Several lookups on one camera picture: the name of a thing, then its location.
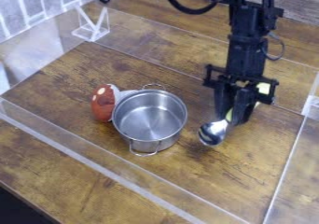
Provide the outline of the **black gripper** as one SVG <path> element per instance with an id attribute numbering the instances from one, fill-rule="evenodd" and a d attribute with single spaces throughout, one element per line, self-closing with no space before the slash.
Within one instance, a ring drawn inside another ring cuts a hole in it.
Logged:
<path id="1" fill-rule="evenodd" d="M 255 87 L 259 82 L 271 85 L 268 95 L 257 95 L 257 101 L 269 105 L 279 81 L 264 77 L 265 60 L 268 56 L 268 39 L 264 36 L 229 36 L 229 47 L 225 67 L 205 65 L 203 85 L 215 90 L 216 118 L 225 119 L 232 110 L 233 126 L 245 123 L 256 104 L 256 91 L 241 89 Z"/>

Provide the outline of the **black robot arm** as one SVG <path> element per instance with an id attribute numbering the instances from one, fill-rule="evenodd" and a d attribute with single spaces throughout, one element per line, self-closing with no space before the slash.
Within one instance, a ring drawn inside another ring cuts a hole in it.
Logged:
<path id="1" fill-rule="evenodd" d="M 273 0 L 207 0 L 201 8 L 185 7 L 179 0 L 167 0 L 171 6 L 189 15 L 200 15 L 219 3 L 229 7 L 231 34 L 227 64 L 223 68 L 207 65 L 217 79 L 205 78 L 203 85 L 215 89 L 216 116 L 232 125 L 248 121 L 257 103 L 271 104 L 279 82 L 263 77 L 268 55 L 267 35 L 276 27 L 283 9 Z"/>

